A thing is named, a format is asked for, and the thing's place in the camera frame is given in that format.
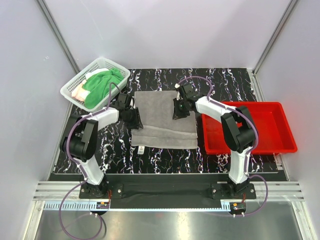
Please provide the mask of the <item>grey towel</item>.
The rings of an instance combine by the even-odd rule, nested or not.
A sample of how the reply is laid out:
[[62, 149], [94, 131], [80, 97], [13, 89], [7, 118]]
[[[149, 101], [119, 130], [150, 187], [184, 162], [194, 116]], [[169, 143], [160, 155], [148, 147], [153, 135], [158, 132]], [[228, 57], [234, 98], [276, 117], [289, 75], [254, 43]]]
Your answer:
[[192, 150], [198, 147], [195, 112], [173, 119], [174, 90], [136, 91], [135, 106], [143, 128], [131, 130], [131, 145], [158, 149]]

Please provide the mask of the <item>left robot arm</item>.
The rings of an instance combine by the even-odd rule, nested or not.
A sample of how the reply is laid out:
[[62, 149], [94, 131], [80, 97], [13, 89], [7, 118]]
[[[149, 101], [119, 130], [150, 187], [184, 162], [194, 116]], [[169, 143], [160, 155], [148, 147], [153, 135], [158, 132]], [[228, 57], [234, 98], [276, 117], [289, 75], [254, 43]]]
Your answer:
[[97, 112], [70, 116], [60, 140], [60, 150], [76, 164], [84, 177], [82, 190], [97, 198], [108, 193], [107, 179], [95, 158], [98, 131], [118, 121], [123, 121], [130, 130], [143, 128], [133, 96], [120, 93], [114, 103]]

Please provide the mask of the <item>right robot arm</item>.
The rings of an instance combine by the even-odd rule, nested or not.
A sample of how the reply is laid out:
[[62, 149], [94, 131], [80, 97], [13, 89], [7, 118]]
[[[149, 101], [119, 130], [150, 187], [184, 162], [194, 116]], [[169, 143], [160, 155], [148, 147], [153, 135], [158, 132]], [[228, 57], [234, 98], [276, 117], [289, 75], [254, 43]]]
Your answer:
[[259, 135], [249, 109], [235, 107], [216, 101], [196, 92], [190, 84], [176, 84], [177, 97], [173, 99], [173, 119], [178, 120], [197, 112], [218, 121], [222, 127], [223, 139], [230, 149], [230, 170], [228, 172], [228, 195], [239, 198], [250, 183], [249, 158], [257, 147]]

